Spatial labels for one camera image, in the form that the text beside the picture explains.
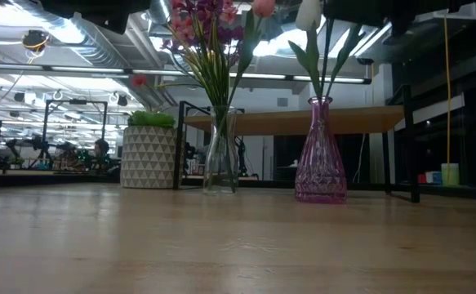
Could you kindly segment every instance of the wooden desk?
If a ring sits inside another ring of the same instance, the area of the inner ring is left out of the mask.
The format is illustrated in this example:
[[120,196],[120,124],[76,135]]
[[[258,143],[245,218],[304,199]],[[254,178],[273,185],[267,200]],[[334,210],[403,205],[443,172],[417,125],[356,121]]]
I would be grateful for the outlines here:
[[[382,133],[391,130],[403,118],[400,105],[330,110],[330,126],[335,134]],[[238,114],[236,136],[306,135],[310,123],[309,110]],[[185,124],[211,132],[209,116],[186,117]]]

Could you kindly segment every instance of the green plant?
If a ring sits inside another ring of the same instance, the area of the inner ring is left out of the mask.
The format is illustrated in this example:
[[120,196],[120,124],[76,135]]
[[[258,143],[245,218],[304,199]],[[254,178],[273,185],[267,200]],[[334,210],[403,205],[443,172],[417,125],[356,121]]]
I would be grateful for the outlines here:
[[[314,91],[316,96],[319,98],[321,102],[323,98],[324,86],[325,86],[325,75],[327,74],[327,62],[328,62],[328,52],[330,51],[330,38],[332,29],[334,26],[334,20],[329,19],[326,23],[327,26],[327,36],[325,41],[325,52],[324,52],[324,59],[323,59],[323,68],[321,73],[321,81],[319,81],[319,71],[318,71],[318,62],[319,62],[319,51],[318,51],[318,34],[317,34],[317,25],[314,22],[312,24],[312,28],[306,32],[307,36],[307,43],[306,43],[306,51],[303,51],[301,47],[297,46],[295,43],[288,41],[291,49],[296,54],[297,61],[300,63],[303,68],[309,73],[310,79],[312,81],[312,86],[314,87]],[[361,31],[361,24],[353,24],[349,30],[349,36],[346,39],[345,45],[340,50],[336,66],[331,73],[331,80],[328,83],[327,94],[324,97],[328,97],[330,95],[330,90],[332,88],[332,84],[336,80],[337,74],[340,72],[345,62],[348,60],[350,56],[350,52],[358,45],[359,41],[363,39],[365,33],[359,34]]]
[[14,158],[9,158],[9,164],[11,165],[22,165],[25,162],[25,159],[20,158],[20,157],[14,157]]
[[159,112],[135,111],[128,119],[129,127],[153,126],[173,128],[176,120],[170,114]]

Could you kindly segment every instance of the white geometric pot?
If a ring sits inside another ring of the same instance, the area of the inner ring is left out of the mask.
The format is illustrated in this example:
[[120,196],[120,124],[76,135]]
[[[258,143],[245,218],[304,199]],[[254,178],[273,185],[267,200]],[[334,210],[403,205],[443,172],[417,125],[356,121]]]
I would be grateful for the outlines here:
[[122,187],[172,188],[175,155],[175,129],[127,127],[123,132]]

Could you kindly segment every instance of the glass vase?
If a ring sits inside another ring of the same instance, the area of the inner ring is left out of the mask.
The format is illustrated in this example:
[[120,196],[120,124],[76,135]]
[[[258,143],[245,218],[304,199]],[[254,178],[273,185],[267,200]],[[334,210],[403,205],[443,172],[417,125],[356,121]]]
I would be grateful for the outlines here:
[[236,109],[211,109],[211,143],[207,152],[203,191],[206,194],[235,193],[238,187],[238,153],[234,141]]
[[296,199],[301,202],[346,202],[345,169],[328,120],[331,102],[332,98],[321,104],[318,98],[309,99],[312,124],[296,173]]

